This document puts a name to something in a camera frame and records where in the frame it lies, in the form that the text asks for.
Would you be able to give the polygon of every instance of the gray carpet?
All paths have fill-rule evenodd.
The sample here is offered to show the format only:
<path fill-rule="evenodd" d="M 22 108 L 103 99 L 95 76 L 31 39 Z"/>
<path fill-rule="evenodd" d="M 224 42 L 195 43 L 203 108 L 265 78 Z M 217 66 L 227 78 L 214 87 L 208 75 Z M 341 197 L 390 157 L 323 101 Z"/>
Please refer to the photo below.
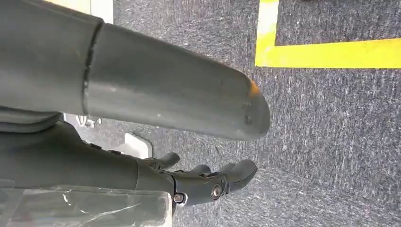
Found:
<path fill-rule="evenodd" d="M 257 68 L 258 4 L 115 0 L 114 14 L 115 24 L 254 79 L 272 111 L 265 138 L 229 141 L 112 120 L 79 133 L 112 148 L 130 131 L 150 140 L 156 156 L 180 154 L 177 168 L 257 163 L 245 190 L 179 210 L 176 227 L 400 226 L 401 70 Z M 282 0 L 279 10 L 277 45 L 401 37 L 400 0 Z"/>

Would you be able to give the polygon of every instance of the scratch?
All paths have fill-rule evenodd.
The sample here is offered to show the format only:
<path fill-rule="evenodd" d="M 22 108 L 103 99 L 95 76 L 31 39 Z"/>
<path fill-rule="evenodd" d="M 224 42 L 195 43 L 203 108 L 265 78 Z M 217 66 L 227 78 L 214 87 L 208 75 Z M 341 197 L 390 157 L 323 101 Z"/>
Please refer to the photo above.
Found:
<path fill-rule="evenodd" d="M 85 221 L 85 222 L 81 223 L 81 224 L 80 224 L 79 226 L 77 226 L 77 227 L 82 227 L 84 224 L 89 223 L 89 222 L 91 222 L 91 221 L 93 221 L 93 220 L 95 220 L 95 219 L 97 219 L 97 218 L 99 218 L 99 217 L 106 216 L 106 215 L 109 215 L 109 214 L 115 214 L 115 213 L 117 213 L 117 212 L 120 212 L 120 211 L 123 211 L 123 210 L 126 210 L 126 209 L 131 209 L 131 208 L 136 207 L 136 206 L 138 206 L 138 205 L 140 205 L 140 203 L 135 204 L 135 205 L 133 205 L 133 206 L 124 207 L 124 208 L 122 208 L 122 209 L 120 209 L 120 210 L 112 210 L 112 211 L 107 211 L 107 212 L 100 213 L 100 214 L 94 216 L 93 218 L 89 219 L 88 221 Z"/>

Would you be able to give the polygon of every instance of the gray pipe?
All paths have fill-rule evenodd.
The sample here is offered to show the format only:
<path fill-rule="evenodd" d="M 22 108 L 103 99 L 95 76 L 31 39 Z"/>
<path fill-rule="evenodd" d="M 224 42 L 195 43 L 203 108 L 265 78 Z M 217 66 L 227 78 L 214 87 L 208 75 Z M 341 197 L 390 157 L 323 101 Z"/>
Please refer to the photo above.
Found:
<path fill-rule="evenodd" d="M 0 105 L 95 115 L 236 140 L 270 113 L 243 73 L 41 0 L 0 1 Z"/>

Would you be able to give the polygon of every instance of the yellow floor marking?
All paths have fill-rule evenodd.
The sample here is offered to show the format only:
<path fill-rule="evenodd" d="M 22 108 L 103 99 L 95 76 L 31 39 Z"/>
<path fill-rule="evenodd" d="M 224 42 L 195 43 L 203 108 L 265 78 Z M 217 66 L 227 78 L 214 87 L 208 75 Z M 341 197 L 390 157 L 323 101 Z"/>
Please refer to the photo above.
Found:
<path fill-rule="evenodd" d="M 279 0 L 260 0 L 256 66 L 281 68 L 401 68 L 401 38 L 275 46 Z"/>

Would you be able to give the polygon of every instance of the robotic arm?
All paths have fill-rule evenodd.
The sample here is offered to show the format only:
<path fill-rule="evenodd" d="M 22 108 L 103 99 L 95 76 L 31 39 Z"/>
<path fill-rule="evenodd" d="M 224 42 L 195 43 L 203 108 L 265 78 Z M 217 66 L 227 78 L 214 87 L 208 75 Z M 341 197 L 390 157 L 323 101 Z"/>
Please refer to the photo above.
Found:
<path fill-rule="evenodd" d="M 0 2 L 0 179 L 18 188 L 78 185 L 165 191 L 174 205 L 242 189 L 256 165 L 168 172 L 81 140 L 60 113 L 95 115 L 235 140 L 263 136 L 266 101 L 244 74 L 179 47 L 41 0 Z"/>

